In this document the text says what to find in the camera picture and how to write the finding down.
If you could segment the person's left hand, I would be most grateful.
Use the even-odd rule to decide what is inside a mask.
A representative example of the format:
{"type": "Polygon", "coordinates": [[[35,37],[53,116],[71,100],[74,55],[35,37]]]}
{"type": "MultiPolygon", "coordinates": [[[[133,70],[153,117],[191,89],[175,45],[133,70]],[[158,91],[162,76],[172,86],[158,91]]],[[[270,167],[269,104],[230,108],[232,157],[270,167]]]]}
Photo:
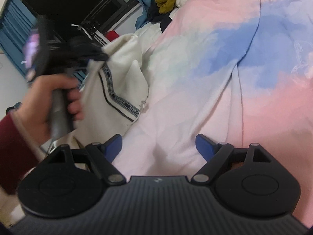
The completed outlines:
{"type": "Polygon", "coordinates": [[[65,74],[40,76],[31,85],[22,105],[13,114],[27,136],[36,145],[42,145],[51,138],[48,115],[52,105],[53,91],[68,90],[69,104],[67,110],[74,116],[74,120],[84,118],[81,93],[77,86],[78,80],[65,74]]]}

